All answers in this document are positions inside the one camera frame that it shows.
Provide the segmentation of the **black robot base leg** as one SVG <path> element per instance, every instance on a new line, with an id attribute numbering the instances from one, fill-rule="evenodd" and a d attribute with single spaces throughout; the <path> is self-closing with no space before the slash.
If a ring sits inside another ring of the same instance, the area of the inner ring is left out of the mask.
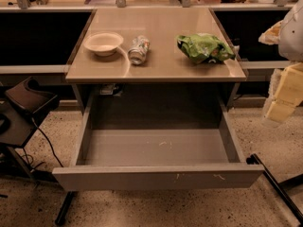
<path id="1" fill-rule="evenodd" d="M 303 227 L 303 212 L 299 209 L 299 207 L 294 203 L 291 199 L 288 192 L 303 184 L 303 174 L 299 174 L 290 179 L 287 179 L 282 182 L 278 182 L 274 175 L 270 172 L 267 166 L 261 161 L 261 159 L 257 156 L 256 153 L 251 154 L 247 159 L 246 163 L 249 165 L 261 165 L 264 167 L 263 175 L 269 182 L 269 184 L 274 188 L 277 194 L 281 197 L 290 211 L 293 213 L 295 218 L 299 221 L 299 227 Z"/>

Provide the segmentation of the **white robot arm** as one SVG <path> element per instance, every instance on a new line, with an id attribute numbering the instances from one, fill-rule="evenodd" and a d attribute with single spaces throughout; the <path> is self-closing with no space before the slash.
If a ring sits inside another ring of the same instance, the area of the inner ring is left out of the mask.
<path id="1" fill-rule="evenodd" d="M 278 127 L 303 102 L 303 0 L 298 0 L 284 19 L 268 28 L 258 40 L 277 44 L 279 55 L 290 61 L 286 68 L 274 70 L 263 106 L 262 123 Z"/>

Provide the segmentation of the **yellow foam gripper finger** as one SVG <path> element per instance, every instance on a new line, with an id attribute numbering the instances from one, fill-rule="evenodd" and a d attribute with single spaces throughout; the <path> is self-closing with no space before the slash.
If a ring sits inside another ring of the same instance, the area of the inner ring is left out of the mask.
<path id="1" fill-rule="evenodd" d="M 262 44 L 268 44 L 268 45 L 278 44 L 280 28 L 281 28 L 281 21 L 275 23 L 273 26 L 271 26 L 265 32 L 263 32 L 259 36 L 258 41 Z"/>
<path id="2" fill-rule="evenodd" d="M 275 69 L 271 76 L 269 96 L 264 103 L 264 121 L 283 123 L 303 101 L 303 63 L 283 70 Z"/>

